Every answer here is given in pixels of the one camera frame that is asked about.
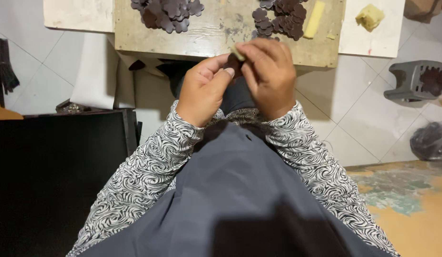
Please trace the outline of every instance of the finger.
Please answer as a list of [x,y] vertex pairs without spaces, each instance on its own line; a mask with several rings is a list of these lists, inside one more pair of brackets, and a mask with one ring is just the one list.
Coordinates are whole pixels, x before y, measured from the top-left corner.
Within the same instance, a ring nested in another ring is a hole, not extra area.
[[227,86],[232,81],[234,75],[235,75],[234,69],[227,68],[225,70],[218,72],[216,76],[204,87],[206,87],[211,92],[219,96],[222,96]]
[[277,67],[272,58],[252,44],[236,44],[236,48],[252,63],[260,78],[269,81],[270,72]]
[[269,40],[265,38],[255,38],[249,42],[260,50],[268,54],[276,62],[285,62],[286,55],[280,46],[280,43],[275,40]]
[[284,44],[282,42],[278,42],[278,44],[280,45],[281,49],[285,53],[287,60],[292,63],[292,54],[291,54],[291,50],[289,49],[289,46],[287,46],[286,44]]
[[211,71],[212,74],[214,74],[227,63],[227,57],[229,57],[229,54],[221,54],[215,57],[211,57],[201,61],[195,67],[197,67],[198,71],[207,69]]
[[258,80],[256,79],[256,74],[250,61],[245,61],[241,66],[241,72],[247,81],[248,88],[250,89],[251,95],[256,96],[258,90]]

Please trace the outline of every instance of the black and white swirl pattern sleeve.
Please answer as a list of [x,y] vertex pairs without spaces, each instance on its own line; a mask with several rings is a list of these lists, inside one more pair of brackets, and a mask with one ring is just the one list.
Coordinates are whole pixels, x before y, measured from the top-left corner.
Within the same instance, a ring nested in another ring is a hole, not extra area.
[[283,117],[262,123],[266,140],[302,178],[308,191],[369,245],[399,256],[384,231],[375,223],[359,195],[357,184],[318,140],[302,106]]
[[185,122],[175,111],[123,162],[98,193],[78,240],[74,257],[138,220],[162,196],[174,173],[189,160],[204,129]]

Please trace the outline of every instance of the right hand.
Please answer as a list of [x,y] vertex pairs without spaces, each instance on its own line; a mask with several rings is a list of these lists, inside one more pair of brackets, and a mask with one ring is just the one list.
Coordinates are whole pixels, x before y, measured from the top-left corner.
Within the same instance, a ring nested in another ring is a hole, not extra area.
[[289,48],[265,38],[235,47],[247,59],[241,71],[256,107],[267,120],[284,116],[295,105],[295,69]]

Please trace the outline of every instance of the dark plastic bag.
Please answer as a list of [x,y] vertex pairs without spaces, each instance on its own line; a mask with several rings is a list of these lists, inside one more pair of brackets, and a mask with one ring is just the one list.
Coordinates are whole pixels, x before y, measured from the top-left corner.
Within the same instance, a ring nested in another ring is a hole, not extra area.
[[422,161],[442,161],[442,122],[432,122],[416,130],[410,146]]

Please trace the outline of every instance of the floor tile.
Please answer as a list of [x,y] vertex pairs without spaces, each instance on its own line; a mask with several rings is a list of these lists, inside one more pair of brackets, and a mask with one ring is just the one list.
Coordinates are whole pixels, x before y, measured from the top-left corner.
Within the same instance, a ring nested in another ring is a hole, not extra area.
[[299,76],[295,88],[338,123],[376,76],[361,57],[340,55],[336,69]]
[[12,93],[8,92],[7,95],[4,94],[4,103],[5,108],[7,109],[11,108],[15,104],[16,100],[22,94],[41,65],[37,59],[26,53],[15,43],[10,40],[8,42],[10,63],[12,64],[13,72],[20,81],[20,85],[17,86]]
[[424,24],[424,26],[442,43],[442,11],[437,16],[432,17],[430,24]]
[[376,73],[380,73],[384,67],[391,61],[391,58],[367,57],[362,56],[364,60]]
[[73,89],[64,79],[42,65],[11,110],[22,115],[56,113],[56,106],[69,99]]
[[405,44],[410,36],[418,29],[421,23],[415,20],[402,19],[402,30],[400,32],[399,49]]
[[338,124],[376,158],[381,159],[418,117],[383,96],[390,85],[377,77]]
[[442,121],[442,106],[438,100],[432,101],[422,112],[424,118],[430,122]]
[[392,59],[379,75],[395,88],[395,76],[389,72],[389,67],[394,63],[417,60],[442,62],[442,44],[426,29],[424,25],[418,26],[417,30],[399,50],[397,58]]
[[336,126],[335,122],[333,122],[326,114],[324,114],[297,90],[295,90],[294,96],[304,108],[304,113],[309,119],[311,125],[313,125],[316,134],[319,136],[319,140],[326,139],[329,133],[332,132]]
[[336,126],[326,138],[326,146],[343,166],[378,163],[378,159],[356,142],[348,133]]
[[86,32],[66,31],[43,63],[72,85],[77,81]]
[[400,139],[391,147],[388,153],[381,159],[383,163],[394,161],[413,161],[418,160],[410,148],[410,138],[413,133],[429,123],[423,116],[419,115],[412,125],[405,131]]
[[140,135],[140,143],[139,144],[144,144],[147,141],[148,138]]
[[0,33],[43,62],[63,31],[43,25],[42,0],[0,0]]
[[142,136],[148,138],[164,124],[175,97],[166,78],[138,70],[134,80],[137,121],[143,122]]

